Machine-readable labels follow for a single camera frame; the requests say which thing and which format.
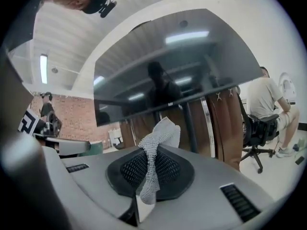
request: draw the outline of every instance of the brick wall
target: brick wall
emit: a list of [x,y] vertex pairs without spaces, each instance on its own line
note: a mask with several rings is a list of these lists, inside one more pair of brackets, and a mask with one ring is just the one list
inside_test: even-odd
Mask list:
[[[40,96],[34,93],[31,109],[38,115],[43,106]],[[58,118],[62,121],[59,137],[64,139],[103,141],[104,148],[108,147],[108,131],[119,128],[119,123],[96,126],[94,101],[91,99],[53,95],[52,106]]]

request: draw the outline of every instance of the metal hook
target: metal hook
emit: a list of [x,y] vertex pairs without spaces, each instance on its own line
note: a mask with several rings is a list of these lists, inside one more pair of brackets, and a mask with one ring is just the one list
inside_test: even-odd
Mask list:
[[230,91],[229,97],[230,97],[230,96],[234,96],[234,95],[232,94],[232,89],[228,89],[228,90]]
[[221,101],[222,99],[221,99],[221,97],[220,97],[220,94],[221,94],[221,92],[218,92],[218,93],[215,93],[216,95],[217,95],[217,100],[216,101]]

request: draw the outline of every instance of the chair base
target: chair base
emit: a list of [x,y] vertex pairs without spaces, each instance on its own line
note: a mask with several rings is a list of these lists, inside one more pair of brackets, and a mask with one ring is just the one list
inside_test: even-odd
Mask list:
[[271,158],[274,154],[275,151],[272,149],[258,149],[257,146],[252,146],[251,148],[248,149],[242,149],[244,152],[247,152],[247,154],[245,154],[242,158],[241,161],[243,161],[244,159],[248,158],[248,157],[254,157],[254,159],[256,160],[259,169],[258,169],[258,174],[262,173],[263,171],[263,166],[262,163],[258,157],[258,154],[260,153],[268,153],[269,157]]

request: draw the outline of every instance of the white towel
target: white towel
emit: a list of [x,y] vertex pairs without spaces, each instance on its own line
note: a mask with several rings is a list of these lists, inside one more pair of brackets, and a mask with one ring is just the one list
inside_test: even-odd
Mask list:
[[148,161],[146,181],[140,192],[143,203],[147,205],[155,204],[155,194],[160,190],[154,165],[158,145],[163,144],[178,148],[179,142],[180,126],[175,125],[165,117],[153,128],[153,132],[145,136],[139,143],[139,147],[145,150]]

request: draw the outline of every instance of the fluorescent light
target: fluorescent light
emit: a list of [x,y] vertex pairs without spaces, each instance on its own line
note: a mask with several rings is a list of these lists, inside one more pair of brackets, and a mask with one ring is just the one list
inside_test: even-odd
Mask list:
[[40,76],[42,78],[42,83],[47,84],[47,55],[40,56]]
[[105,79],[103,76],[97,77],[97,78],[94,80],[94,86],[95,86],[96,84],[98,84],[99,82],[101,82],[103,79]]
[[165,39],[165,43],[170,44],[170,43],[192,39],[192,38],[206,37],[208,36],[208,34],[209,34],[208,31],[203,31],[203,32],[184,33],[184,34],[179,34],[175,36],[169,36]]
[[99,110],[101,111],[101,110],[104,110],[104,109],[106,109],[106,108],[107,108],[107,105],[104,106],[104,107],[101,107]]
[[175,80],[175,84],[177,85],[184,85],[192,81],[192,77],[185,77],[181,79]]
[[140,98],[144,97],[144,94],[143,93],[139,93],[139,94],[136,94],[136,95],[133,95],[133,96],[130,96],[128,98],[129,101],[135,101],[135,100],[138,100]]

